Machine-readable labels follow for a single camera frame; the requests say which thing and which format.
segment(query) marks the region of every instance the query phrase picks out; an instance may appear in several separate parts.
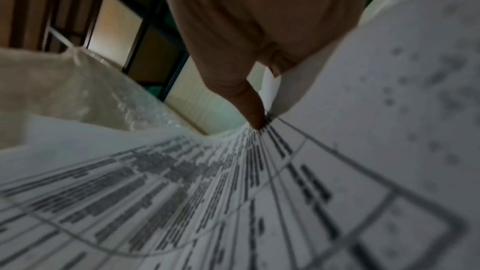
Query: wall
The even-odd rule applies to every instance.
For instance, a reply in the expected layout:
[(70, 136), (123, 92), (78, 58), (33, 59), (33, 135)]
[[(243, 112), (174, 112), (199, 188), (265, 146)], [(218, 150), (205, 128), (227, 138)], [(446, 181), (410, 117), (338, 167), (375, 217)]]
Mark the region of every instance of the wall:
[[(248, 76), (248, 81), (257, 92), (262, 87), (264, 71), (265, 67), (257, 63)], [(220, 133), (246, 123), (231, 103), (205, 87), (191, 57), (168, 93), (165, 103), (206, 134)]]
[(88, 49), (121, 67), (142, 19), (118, 0), (103, 0)]

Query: white paper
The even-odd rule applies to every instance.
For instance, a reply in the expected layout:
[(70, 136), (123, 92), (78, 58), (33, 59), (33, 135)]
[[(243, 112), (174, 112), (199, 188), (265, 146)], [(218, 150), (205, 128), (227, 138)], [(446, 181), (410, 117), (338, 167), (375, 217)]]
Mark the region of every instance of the white paper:
[(261, 132), (33, 122), (0, 158), (0, 268), (480, 269), (478, 3), (357, 29)]

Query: paper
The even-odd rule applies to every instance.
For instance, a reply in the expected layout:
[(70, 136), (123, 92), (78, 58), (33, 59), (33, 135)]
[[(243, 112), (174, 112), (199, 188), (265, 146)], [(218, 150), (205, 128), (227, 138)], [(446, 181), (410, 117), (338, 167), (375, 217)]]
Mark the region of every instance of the paper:
[(71, 123), (2, 155), (0, 268), (479, 269), (477, 4), (357, 29), (261, 132)]

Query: page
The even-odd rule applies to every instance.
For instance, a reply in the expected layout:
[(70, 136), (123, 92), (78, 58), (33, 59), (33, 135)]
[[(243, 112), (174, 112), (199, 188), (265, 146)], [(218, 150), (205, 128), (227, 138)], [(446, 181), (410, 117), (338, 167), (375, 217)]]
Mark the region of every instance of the page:
[(479, 46), (478, 0), (408, 0), (261, 131), (37, 123), (0, 156), (0, 268), (478, 269)]

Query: clear plastic wrap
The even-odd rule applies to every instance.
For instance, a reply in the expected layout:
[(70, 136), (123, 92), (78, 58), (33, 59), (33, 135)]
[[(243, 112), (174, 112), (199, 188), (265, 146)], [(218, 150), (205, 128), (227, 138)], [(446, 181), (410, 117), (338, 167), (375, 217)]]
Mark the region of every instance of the clear plastic wrap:
[(0, 49), (0, 93), (4, 120), (31, 113), (123, 131), (191, 129), (167, 105), (83, 48), (62, 54)]

